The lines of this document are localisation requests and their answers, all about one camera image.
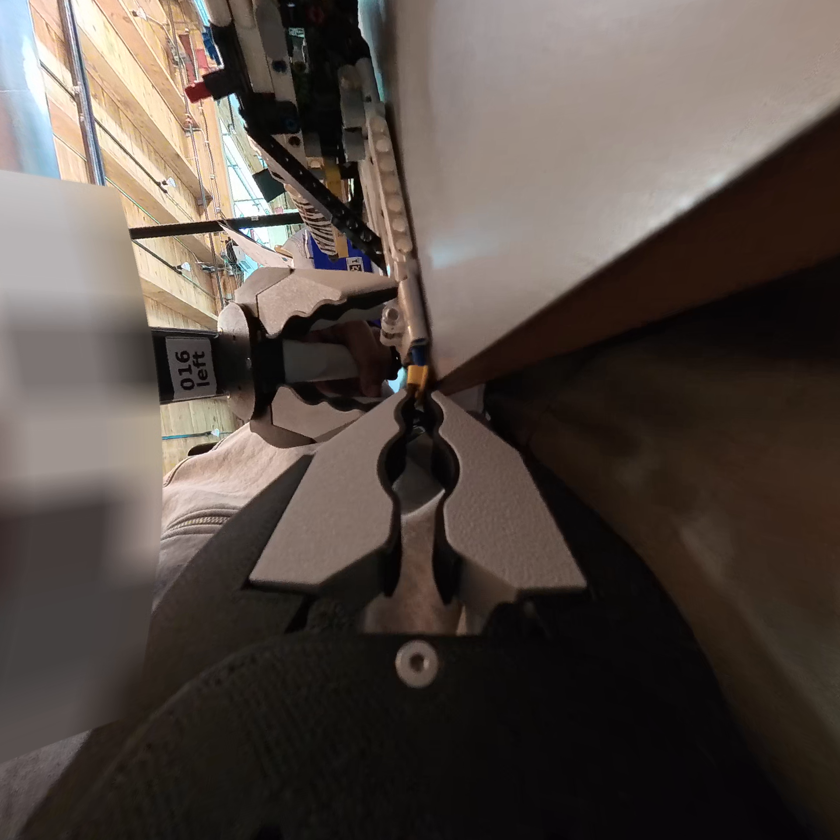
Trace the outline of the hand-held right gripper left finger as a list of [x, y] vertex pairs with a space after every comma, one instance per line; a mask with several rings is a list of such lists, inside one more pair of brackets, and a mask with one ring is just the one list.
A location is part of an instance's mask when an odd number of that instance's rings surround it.
[[322, 444], [249, 576], [315, 596], [391, 595], [402, 564], [393, 490], [413, 399], [398, 392]]

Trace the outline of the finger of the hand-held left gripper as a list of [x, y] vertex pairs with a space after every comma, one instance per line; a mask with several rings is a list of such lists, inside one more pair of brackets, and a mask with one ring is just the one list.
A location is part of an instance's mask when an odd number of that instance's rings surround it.
[[274, 426], [315, 443], [324, 443], [394, 395], [389, 385], [378, 396], [325, 393], [315, 385], [282, 385], [272, 404]]
[[262, 267], [237, 289], [235, 302], [269, 338], [299, 338], [351, 321], [375, 321], [397, 297], [388, 276], [359, 271]]

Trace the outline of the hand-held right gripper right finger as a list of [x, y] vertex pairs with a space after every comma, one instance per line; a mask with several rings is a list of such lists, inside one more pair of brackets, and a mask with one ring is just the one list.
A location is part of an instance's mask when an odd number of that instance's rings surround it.
[[426, 402], [430, 466], [444, 490], [433, 573], [463, 628], [480, 632], [501, 605], [578, 595], [585, 577], [519, 452], [441, 392]]

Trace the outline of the zebra striped lego helicopter model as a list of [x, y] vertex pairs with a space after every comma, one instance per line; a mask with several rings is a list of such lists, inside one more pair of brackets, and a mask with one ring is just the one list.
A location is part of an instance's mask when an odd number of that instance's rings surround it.
[[327, 256], [351, 245], [397, 285], [386, 343], [429, 365], [407, 202], [358, 2], [204, 2], [214, 70], [191, 102], [234, 98], [246, 135]]

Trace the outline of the person's left hand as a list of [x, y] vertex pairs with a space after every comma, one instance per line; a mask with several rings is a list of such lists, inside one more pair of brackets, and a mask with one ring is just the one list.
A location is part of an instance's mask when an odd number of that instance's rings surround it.
[[392, 349], [382, 344], [378, 328], [367, 322], [336, 323], [307, 333], [301, 341], [339, 344], [353, 356], [359, 372], [356, 378], [315, 383], [320, 392], [329, 397], [380, 397], [383, 383], [392, 379], [396, 372]]

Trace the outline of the black metal pole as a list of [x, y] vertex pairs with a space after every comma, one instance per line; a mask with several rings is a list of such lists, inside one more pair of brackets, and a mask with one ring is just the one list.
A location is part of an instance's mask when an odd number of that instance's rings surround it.
[[161, 224], [153, 226], [131, 227], [132, 240], [140, 241], [153, 238], [179, 238], [191, 235], [210, 235], [221, 233], [225, 229], [258, 229], [288, 227], [303, 224], [298, 212], [283, 212], [262, 216], [231, 217], [183, 224]]

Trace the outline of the silver ventilation duct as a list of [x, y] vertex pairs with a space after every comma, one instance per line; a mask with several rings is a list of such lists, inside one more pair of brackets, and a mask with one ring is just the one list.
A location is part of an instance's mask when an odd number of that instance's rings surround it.
[[28, 1], [1, 2], [1, 169], [60, 178]]

